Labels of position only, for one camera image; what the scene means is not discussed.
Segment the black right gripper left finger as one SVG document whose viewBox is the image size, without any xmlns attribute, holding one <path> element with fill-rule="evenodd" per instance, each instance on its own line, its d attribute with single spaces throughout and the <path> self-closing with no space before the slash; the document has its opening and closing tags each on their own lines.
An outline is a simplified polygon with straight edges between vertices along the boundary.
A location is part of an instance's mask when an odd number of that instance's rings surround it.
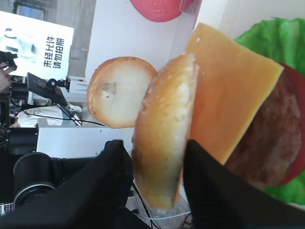
<svg viewBox="0 0 305 229">
<path fill-rule="evenodd" d="M 79 158 L 82 169 L 67 177 L 72 159 L 61 159 L 64 182 L 0 218 L 3 229 L 141 229 L 127 209 L 132 163 L 122 140 L 106 143 L 93 158 Z"/>
</svg>

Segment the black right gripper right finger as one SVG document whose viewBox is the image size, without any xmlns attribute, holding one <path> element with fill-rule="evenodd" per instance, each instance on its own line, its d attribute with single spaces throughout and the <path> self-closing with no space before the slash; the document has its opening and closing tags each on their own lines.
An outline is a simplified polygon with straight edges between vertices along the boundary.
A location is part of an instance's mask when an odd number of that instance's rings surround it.
<svg viewBox="0 0 305 229">
<path fill-rule="evenodd" d="M 305 212 L 236 177 L 195 140 L 187 143 L 183 183 L 197 229 L 303 229 Z"/>
</svg>

